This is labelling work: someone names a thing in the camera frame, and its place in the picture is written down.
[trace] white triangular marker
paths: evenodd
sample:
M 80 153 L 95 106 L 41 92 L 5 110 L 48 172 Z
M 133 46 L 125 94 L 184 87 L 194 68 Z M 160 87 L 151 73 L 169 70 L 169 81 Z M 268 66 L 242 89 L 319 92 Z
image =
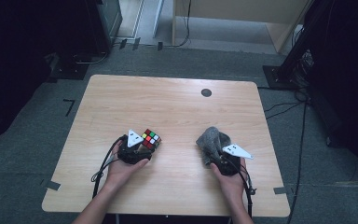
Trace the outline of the white triangular marker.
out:
M 129 140 L 127 141 L 127 147 L 133 147 L 138 143 L 142 143 L 144 139 L 138 135 L 138 133 L 129 129 Z
M 229 145 L 228 147 L 223 147 L 223 151 L 236 157 L 244 157 L 251 160 L 254 158 L 249 152 L 245 151 L 245 149 L 239 147 L 237 144 L 232 144 Z

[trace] gray cloth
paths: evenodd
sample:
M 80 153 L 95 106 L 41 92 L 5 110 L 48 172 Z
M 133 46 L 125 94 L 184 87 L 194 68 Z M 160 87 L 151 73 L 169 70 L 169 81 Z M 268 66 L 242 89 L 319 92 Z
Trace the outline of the gray cloth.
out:
M 196 141 L 202 150 L 202 158 L 205 165 L 212 161 L 220 161 L 220 155 L 223 153 L 223 147 L 231 145 L 231 140 L 225 133 L 220 133 L 215 127 L 205 130 L 202 136 Z

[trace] person's left hand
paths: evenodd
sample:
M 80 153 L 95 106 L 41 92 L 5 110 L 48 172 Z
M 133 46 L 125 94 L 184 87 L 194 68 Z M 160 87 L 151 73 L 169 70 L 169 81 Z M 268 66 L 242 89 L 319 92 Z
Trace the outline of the person's left hand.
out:
M 114 162 L 109 165 L 109 171 L 104 186 L 115 186 L 117 188 L 121 188 L 129 180 L 133 173 L 144 167 L 149 162 L 148 159 L 143 159 L 132 165 L 121 160 L 116 161 L 118 148 L 121 144 L 122 141 L 118 141 L 112 150 L 112 154 L 115 155 Z

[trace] stand base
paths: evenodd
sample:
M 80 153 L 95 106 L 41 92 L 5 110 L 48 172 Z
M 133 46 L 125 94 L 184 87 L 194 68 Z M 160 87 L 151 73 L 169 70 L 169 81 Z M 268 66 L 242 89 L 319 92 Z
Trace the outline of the stand base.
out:
M 83 80 L 88 68 L 87 63 L 65 63 L 63 60 L 59 60 L 50 78 Z
M 270 88 L 275 90 L 295 90 L 298 86 L 290 79 L 279 79 L 278 70 L 280 66 L 266 66 L 263 65 L 264 75 Z

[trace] gray carpet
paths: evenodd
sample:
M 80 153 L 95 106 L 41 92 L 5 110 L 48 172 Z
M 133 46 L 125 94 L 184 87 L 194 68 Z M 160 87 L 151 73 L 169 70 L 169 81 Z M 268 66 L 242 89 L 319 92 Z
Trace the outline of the gray carpet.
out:
M 114 48 L 92 64 L 84 80 L 43 83 L 11 127 L 0 136 L 0 223 L 70 223 L 77 214 L 41 208 L 63 144 L 93 74 L 184 77 L 253 81 L 267 87 L 262 65 L 280 65 L 280 55 L 201 49 L 157 51 L 140 46 Z M 265 109 L 296 102 L 292 91 L 259 90 Z M 76 100 L 69 115 L 69 102 Z M 266 117 L 283 111 L 277 106 Z M 303 105 L 268 119 L 268 127 L 289 203 L 296 186 Z M 358 223 L 358 159 L 346 148 L 325 144 L 324 126 L 311 105 L 305 122 L 299 192 L 292 223 Z M 255 223 L 286 223 L 287 218 L 255 217 Z

